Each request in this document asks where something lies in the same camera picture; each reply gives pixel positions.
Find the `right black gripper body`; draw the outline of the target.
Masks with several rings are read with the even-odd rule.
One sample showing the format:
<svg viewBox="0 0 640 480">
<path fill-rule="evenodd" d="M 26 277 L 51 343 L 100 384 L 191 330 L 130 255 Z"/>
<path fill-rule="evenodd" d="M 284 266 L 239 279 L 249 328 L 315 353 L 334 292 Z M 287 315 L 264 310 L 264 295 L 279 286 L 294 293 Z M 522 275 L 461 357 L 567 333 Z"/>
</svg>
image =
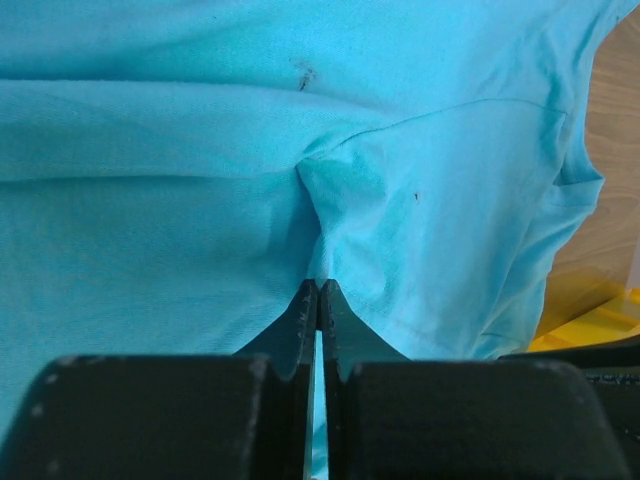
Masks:
<svg viewBox="0 0 640 480">
<path fill-rule="evenodd" d="M 580 369 L 599 397 L 633 478 L 639 478 L 638 339 L 510 354 L 501 360 L 559 361 Z"/>
</svg>

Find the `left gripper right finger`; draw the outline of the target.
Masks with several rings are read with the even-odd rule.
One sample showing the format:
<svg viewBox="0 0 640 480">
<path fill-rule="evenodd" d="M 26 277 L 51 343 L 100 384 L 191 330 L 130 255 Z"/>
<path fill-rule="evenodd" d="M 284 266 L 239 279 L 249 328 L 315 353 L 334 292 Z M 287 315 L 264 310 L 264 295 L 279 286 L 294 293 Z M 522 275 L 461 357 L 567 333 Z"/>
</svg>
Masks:
<svg viewBox="0 0 640 480">
<path fill-rule="evenodd" d="M 332 479 L 627 479 L 582 371 L 559 361 L 418 361 L 328 281 L 319 297 Z"/>
</svg>

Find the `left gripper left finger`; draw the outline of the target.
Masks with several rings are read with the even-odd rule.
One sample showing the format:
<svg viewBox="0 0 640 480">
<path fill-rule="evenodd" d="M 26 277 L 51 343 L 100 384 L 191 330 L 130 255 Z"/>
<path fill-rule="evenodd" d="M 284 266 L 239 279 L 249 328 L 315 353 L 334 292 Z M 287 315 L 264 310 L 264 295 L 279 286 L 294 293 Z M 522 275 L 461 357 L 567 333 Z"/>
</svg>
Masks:
<svg viewBox="0 0 640 480">
<path fill-rule="evenodd" d="M 231 355 L 61 357 L 1 446 L 5 479 L 307 479 L 318 290 Z"/>
</svg>

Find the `turquoise t shirt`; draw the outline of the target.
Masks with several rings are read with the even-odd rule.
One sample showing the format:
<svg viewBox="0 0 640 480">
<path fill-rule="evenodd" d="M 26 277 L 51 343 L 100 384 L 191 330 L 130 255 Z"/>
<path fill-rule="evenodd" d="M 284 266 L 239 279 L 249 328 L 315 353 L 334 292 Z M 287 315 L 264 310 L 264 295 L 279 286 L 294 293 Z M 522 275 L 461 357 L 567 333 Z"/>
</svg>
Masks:
<svg viewBox="0 0 640 480">
<path fill-rule="evenodd" d="M 528 353 L 633 1 L 5 1 L 1 446 L 61 357 L 231 355 L 318 290 L 418 361 Z"/>
</svg>

